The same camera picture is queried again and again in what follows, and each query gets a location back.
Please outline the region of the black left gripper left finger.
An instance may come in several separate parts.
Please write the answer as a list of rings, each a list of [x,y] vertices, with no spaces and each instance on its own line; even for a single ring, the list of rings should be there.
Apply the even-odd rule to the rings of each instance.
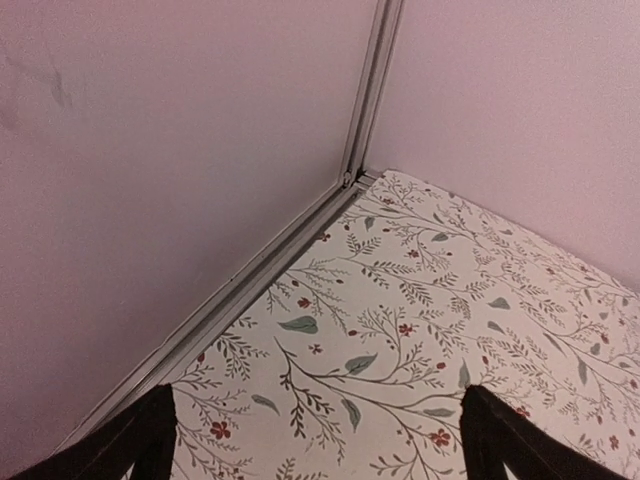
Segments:
[[[157,385],[65,450],[13,480],[168,479],[177,438],[173,390]]]

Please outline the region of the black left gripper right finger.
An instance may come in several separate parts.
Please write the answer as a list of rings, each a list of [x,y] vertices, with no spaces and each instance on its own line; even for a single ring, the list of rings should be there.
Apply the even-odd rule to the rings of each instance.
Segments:
[[[534,423],[481,385],[461,400],[460,440],[468,479],[621,479],[626,465],[594,428],[550,416]]]

